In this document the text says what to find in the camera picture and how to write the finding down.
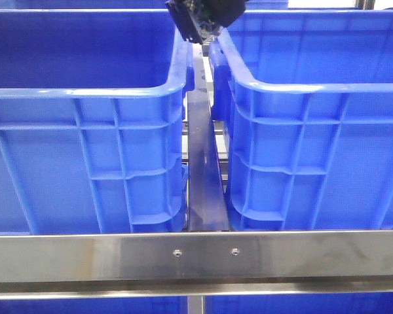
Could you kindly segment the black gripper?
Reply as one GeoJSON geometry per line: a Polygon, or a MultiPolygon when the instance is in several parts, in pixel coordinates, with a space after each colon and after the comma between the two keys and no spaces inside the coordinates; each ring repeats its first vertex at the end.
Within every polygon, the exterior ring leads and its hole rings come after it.
{"type": "Polygon", "coordinates": [[[246,10],[243,0],[167,1],[165,5],[182,39],[195,44],[214,40],[246,10]]]}

